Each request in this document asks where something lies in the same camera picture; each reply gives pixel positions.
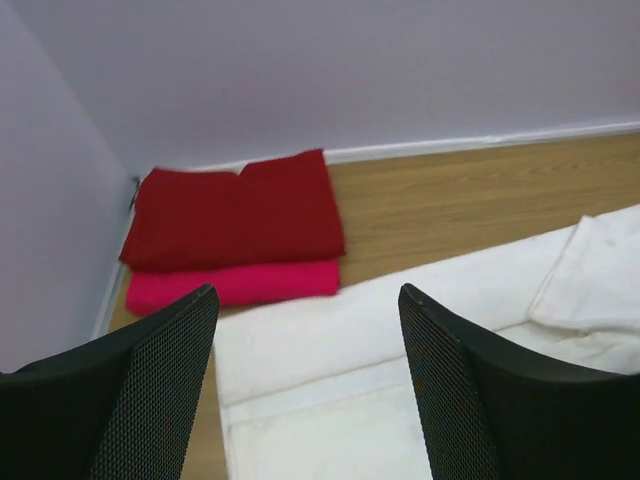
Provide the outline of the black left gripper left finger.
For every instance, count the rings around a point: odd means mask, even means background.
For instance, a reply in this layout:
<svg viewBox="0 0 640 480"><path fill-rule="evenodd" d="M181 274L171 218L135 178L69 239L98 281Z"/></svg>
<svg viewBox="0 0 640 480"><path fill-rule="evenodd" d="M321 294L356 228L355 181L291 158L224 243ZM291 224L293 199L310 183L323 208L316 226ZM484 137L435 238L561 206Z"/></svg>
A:
<svg viewBox="0 0 640 480"><path fill-rule="evenodd" d="M178 479L218 319L203 285L1 377L4 479Z"/></svg>

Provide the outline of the white t-shirt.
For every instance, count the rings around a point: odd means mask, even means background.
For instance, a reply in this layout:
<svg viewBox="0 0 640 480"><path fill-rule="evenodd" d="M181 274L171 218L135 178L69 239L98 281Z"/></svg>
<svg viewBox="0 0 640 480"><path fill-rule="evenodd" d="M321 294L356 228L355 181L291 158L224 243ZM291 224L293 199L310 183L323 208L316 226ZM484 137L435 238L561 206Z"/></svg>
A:
<svg viewBox="0 0 640 480"><path fill-rule="evenodd" d="M639 379L639 210L224 319L216 380L233 479L435 479L399 317L410 284L542 355Z"/></svg>

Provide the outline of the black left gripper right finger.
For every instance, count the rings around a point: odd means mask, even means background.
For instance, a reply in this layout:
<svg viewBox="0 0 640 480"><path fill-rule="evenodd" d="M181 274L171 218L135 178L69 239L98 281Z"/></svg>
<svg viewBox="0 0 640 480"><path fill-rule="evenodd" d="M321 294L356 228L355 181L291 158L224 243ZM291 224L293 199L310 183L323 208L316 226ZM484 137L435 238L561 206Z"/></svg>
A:
<svg viewBox="0 0 640 480"><path fill-rule="evenodd" d="M639 379L557 360L413 285L402 337L435 479L635 479Z"/></svg>

